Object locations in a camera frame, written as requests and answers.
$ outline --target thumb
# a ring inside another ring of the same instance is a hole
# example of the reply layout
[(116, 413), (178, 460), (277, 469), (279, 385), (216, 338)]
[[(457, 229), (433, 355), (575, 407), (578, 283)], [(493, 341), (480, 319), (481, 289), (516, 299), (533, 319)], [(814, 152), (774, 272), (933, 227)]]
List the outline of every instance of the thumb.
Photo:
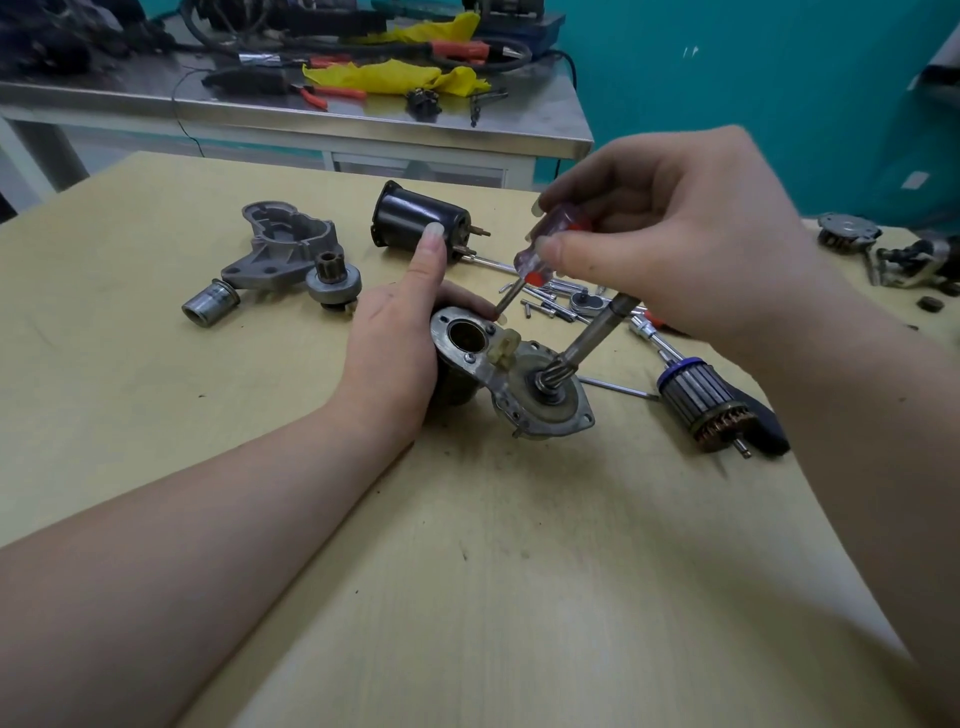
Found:
[(413, 259), (400, 280), (398, 295), (415, 309), (429, 316), (437, 300), (437, 291), (446, 272), (444, 226), (430, 223), (423, 230)]
[(657, 248), (653, 238), (661, 236), (662, 231), (654, 232), (653, 229), (566, 231), (547, 238), (537, 249), (540, 257), (558, 273), (637, 295), (640, 281), (648, 269), (645, 261), (655, 254)]

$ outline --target yellow cloth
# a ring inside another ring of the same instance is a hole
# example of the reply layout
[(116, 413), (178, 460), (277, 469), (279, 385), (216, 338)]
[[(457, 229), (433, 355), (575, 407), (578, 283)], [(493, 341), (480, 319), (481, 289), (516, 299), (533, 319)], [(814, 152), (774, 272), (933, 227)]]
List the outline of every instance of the yellow cloth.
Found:
[(329, 68), (304, 66), (303, 75), (315, 85), (359, 88), (368, 93), (403, 95), (414, 88), (429, 88), (438, 93), (469, 96), (471, 93), (490, 90), (490, 84), (478, 79), (476, 71), (466, 66), (444, 73), (439, 68), (397, 60), (359, 66), (353, 63), (338, 64)]
[(475, 12), (461, 12), (446, 23), (417, 23), (409, 28), (394, 28), (386, 33), (372, 33), (356, 38), (357, 43), (426, 43), (430, 40), (470, 40), (480, 24)]

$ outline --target forearm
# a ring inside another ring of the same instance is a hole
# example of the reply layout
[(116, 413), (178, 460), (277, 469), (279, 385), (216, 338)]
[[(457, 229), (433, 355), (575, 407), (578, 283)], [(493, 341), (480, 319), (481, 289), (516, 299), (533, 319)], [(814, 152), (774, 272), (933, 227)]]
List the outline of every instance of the forearm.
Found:
[(960, 370), (843, 296), (741, 358), (880, 607), (960, 714)]
[(17, 625), (0, 644), (6, 719), (174, 718), (396, 456), (346, 408), (0, 550), (0, 624)]

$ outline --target white sticker on wall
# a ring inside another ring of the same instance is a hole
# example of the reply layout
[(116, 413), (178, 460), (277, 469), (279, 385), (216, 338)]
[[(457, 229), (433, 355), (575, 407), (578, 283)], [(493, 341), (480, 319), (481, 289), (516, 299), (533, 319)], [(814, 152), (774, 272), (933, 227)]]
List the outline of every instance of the white sticker on wall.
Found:
[(900, 189), (920, 189), (924, 186), (924, 182), (929, 179), (929, 172), (911, 172), (906, 180), (903, 181), (903, 184), (900, 185)]

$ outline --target person's right arm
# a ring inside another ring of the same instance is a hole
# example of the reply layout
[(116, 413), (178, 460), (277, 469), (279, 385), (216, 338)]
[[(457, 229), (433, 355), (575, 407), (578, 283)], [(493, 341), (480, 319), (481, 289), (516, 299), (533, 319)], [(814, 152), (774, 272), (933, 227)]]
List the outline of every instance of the person's right arm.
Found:
[(960, 716), (960, 367), (854, 291), (741, 129), (607, 145), (539, 206), (595, 233), (542, 255), (742, 366), (884, 614)]

